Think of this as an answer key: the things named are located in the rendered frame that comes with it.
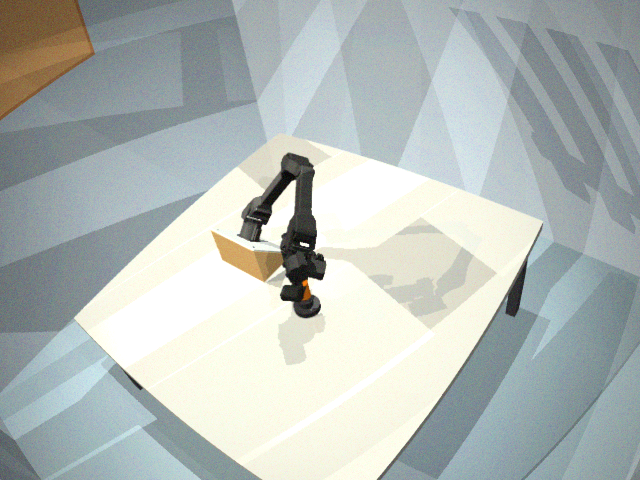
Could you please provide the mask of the orange knob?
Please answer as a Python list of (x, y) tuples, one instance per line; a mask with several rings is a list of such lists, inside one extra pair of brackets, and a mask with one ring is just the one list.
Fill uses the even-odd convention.
[(305, 293), (303, 294), (303, 297), (304, 297), (304, 298), (303, 298), (302, 300), (307, 300), (307, 299), (309, 299), (309, 298), (310, 298), (310, 296), (311, 296), (310, 289), (309, 289), (309, 285), (308, 285), (308, 281), (307, 281), (307, 280), (305, 280), (305, 281), (304, 281), (304, 282), (302, 282), (302, 283), (303, 283), (303, 286), (307, 286), (307, 287), (306, 287), (306, 290), (305, 290)]

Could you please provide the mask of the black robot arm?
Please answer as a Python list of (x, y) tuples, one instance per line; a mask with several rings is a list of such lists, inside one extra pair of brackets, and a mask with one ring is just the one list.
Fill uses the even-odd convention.
[[(272, 216), (274, 202), (295, 181), (294, 214), (280, 242), (287, 278), (294, 284), (307, 278), (322, 281), (327, 266), (323, 254), (307, 258), (307, 255), (313, 255), (317, 240), (316, 219), (312, 214), (313, 167), (308, 158), (287, 152), (282, 158), (280, 172), (265, 192), (254, 197), (242, 211), (244, 221), (240, 234), (237, 234), (247, 241), (261, 242), (262, 227), (267, 226)], [(300, 245), (300, 242), (309, 244), (309, 247)]]

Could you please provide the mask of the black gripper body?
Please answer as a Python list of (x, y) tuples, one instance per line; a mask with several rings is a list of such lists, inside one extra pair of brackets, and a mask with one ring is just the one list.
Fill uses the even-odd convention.
[[(312, 256), (307, 255), (307, 258), (311, 259), (315, 255), (316, 255), (316, 252), (313, 251), (313, 255)], [(291, 282), (289, 281), (289, 283)], [(298, 283), (298, 284), (291, 283), (291, 285), (282, 286), (280, 297), (282, 301), (300, 302), (302, 300), (303, 294), (304, 294), (303, 283)]]

